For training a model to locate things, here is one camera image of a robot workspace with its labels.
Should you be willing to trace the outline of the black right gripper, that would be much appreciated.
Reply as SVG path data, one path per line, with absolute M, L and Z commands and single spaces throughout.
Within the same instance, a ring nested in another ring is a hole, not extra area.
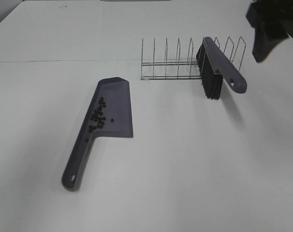
M 257 63 L 263 62 L 272 50 L 288 39 L 280 20 L 285 15 L 283 0 L 256 0 L 249 5 L 246 19 L 255 29 L 252 54 Z

